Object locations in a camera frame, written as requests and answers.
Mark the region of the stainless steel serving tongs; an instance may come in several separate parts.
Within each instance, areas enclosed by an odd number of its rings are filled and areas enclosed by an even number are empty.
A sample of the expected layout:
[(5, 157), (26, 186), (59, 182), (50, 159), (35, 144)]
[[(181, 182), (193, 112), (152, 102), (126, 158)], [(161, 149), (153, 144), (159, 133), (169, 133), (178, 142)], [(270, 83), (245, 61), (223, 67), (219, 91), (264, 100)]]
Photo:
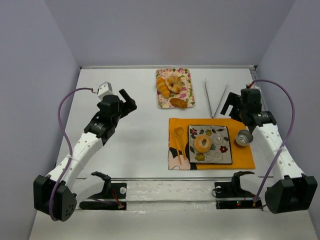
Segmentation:
[(219, 105), (223, 99), (228, 84), (225, 82), (216, 82), (211, 80), (205, 80), (205, 94), (209, 107), (210, 117), (213, 119), (217, 116)]

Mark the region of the glazed ring donut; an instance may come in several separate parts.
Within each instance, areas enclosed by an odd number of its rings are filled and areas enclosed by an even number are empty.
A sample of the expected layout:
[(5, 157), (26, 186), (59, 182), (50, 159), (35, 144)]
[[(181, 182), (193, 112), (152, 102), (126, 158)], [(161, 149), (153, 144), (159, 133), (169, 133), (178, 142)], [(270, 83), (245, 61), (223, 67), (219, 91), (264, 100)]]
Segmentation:
[(194, 140), (195, 150), (199, 153), (206, 153), (211, 149), (213, 142), (207, 135), (200, 135)]

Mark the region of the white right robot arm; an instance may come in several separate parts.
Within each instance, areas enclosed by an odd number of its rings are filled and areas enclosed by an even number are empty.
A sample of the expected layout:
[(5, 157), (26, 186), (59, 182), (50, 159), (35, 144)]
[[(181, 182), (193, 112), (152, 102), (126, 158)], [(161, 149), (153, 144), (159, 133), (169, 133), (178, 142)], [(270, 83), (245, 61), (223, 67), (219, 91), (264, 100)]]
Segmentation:
[(239, 192), (253, 195), (253, 201), (260, 201), (273, 214), (308, 210), (316, 193), (318, 182), (314, 176), (306, 175), (296, 164), (286, 147), (292, 130), (281, 138), (276, 119), (270, 111), (262, 110), (261, 91), (246, 88), (240, 94), (230, 92), (222, 107), (225, 115), (245, 125), (233, 141), (245, 148), (253, 142), (260, 144), (269, 167), (262, 179), (253, 178), (250, 173), (237, 172), (232, 177), (232, 186)]

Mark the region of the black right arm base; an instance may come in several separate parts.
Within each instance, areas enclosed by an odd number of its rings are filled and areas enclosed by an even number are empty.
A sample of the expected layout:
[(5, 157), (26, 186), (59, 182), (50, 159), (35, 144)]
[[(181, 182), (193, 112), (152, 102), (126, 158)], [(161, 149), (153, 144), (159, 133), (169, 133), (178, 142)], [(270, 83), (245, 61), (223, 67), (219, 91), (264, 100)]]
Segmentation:
[(211, 195), (216, 200), (217, 210), (262, 209), (261, 200), (254, 202), (254, 194), (233, 186), (230, 181), (214, 183)]

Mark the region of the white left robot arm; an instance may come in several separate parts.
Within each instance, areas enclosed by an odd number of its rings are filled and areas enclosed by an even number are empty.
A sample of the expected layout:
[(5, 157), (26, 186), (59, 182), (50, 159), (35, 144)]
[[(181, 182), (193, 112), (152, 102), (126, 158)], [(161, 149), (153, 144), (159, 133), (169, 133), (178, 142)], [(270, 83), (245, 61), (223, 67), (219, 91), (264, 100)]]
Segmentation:
[(137, 109), (134, 99), (119, 90), (122, 98), (104, 84), (97, 95), (98, 112), (84, 128), (68, 155), (47, 175), (38, 175), (33, 182), (33, 204), (37, 211), (50, 216), (52, 221), (67, 221), (79, 203), (95, 196), (107, 195), (112, 190), (111, 177), (94, 171), (77, 182), (89, 160), (115, 133), (119, 120)]

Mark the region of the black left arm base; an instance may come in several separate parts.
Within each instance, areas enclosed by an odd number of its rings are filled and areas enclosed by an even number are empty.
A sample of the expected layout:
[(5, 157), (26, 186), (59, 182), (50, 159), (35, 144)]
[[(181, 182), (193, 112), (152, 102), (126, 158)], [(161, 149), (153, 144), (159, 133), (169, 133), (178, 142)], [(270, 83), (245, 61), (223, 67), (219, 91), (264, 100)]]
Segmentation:
[(127, 209), (127, 183), (112, 182), (108, 191), (95, 194), (79, 204), (81, 210), (125, 211)]

